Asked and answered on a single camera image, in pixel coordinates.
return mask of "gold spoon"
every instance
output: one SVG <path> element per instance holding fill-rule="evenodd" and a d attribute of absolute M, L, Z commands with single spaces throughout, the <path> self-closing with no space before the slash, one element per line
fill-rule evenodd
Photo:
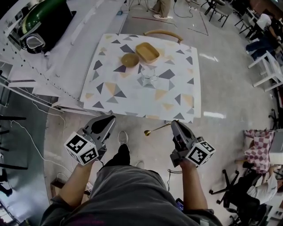
<path fill-rule="evenodd" d="M 172 124 L 172 122 L 173 122 L 173 121 L 171 121 L 171 122 L 169 122 L 169 123 L 167 123 L 167 124 L 165 124 L 165 125 L 163 125 L 163 126 L 157 128 L 157 129 L 154 129 L 154 130 L 145 130 L 144 133 L 145 133 L 146 136 L 149 136 L 149 135 L 151 134 L 151 132 L 156 131 L 156 130 L 158 130 L 158 129 L 161 129 L 161 128 L 165 127 L 165 126 L 169 126 L 169 125 Z"/>

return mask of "wooden tray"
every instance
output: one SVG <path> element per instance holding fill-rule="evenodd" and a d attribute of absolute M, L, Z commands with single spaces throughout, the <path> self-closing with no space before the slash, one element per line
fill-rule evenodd
<path fill-rule="evenodd" d="M 137 45 L 136 53 L 148 64 L 153 63 L 159 57 L 159 52 L 148 42 Z"/>

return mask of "pink checkered cloth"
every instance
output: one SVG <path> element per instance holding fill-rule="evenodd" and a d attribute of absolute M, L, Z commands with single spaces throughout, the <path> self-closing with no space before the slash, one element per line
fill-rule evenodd
<path fill-rule="evenodd" d="M 245 157 L 249 163 L 254 163 L 255 166 L 252 168 L 257 173 L 267 173 L 270 161 L 269 161 L 269 150 L 274 138 L 275 131 L 256 131 L 256 130 L 245 130 L 246 137 L 253 138 L 254 146 L 245 151 Z"/>

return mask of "black and white marker cube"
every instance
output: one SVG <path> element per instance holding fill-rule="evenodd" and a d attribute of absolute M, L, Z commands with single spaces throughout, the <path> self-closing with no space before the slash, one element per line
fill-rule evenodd
<path fill-rule="evenodd" d="M 85 165 L 98 157 L 95 144 L 73 132 L 64 144 L 69 154 L 80 164 Z"/>
<path fill-rule="evenodd" d="M 186 159 L 190 160 L 195 165 L 200 166 L 206 163 L 214 152 L 215 149 L 207 141 L 202 141 L 193 146 L 187 154 Z"/>

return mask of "person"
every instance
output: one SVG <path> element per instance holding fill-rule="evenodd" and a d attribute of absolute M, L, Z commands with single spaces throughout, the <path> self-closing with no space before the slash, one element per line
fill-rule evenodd
<path fill-rule="evenodd" d="M 249 196 L 256 198 L 260 204 L 264 204 L 271 200 L 276 193 L 283 192 L 283 179 L 277 180 L 275 178 L 274 170 L 281 168 L 281 166 L 270 166 L 267 174 L 262 179 L 259 186 L 254 186 L 256 181 L 261 177 L 260 174 L 254 170 L 245 177 L 241 177 L 239 182 L 235 185 L 235 191 L 246 192 Z"/>
<path fill-rule="evenodd" d="M 274 55 L 274 50 L 280 46 L 282 36 L 282 27 L 280 23 L 273 18 L 271 26 L 264 32 L 263 37 L 259 41 L 255 41 L 246 46 L 246 53 L 249 55 L 251 52 L 255 51 L 251 56 L 253 60 L 261 57 L 268 51 L 270 54 Z"/>
<path fill-rule="evenodd" d="M 100 169 L 89 201 L 81 205 L 92 163 L 78 164 L 59 195 L 43 214 L 40 225 L 176 225 L 221 226 L 208 210 L 196 166 L 180 162 L 184 210 L 178 209 L 160 175 L 144 162 L 130 166 L 128 135 L 118 134 L 118 153 Z"/>
<path fill-rule="evenodd" d="M 153 17 L 156 19 L 168 20 L 168 13 L 170 10 L 170 0 L 157 0 L 153 8 L 149 10 L 157 13 Z"/>
<path fill-rule="evenodd" d="M 264 28 L 266 26 L 271 25 L 271 20 L 274 18 L 274 15 L 269 12 L 268 10 L 265 10 L 261 15 L 256 24 L 253 26 L 253 28 L 248 32 L 246 35 L 246 38 L 249 38 L 254 32 L 256 33 L 251 40 L 254 40 L 258 38 L 259 33 L 262 33 Z"/>

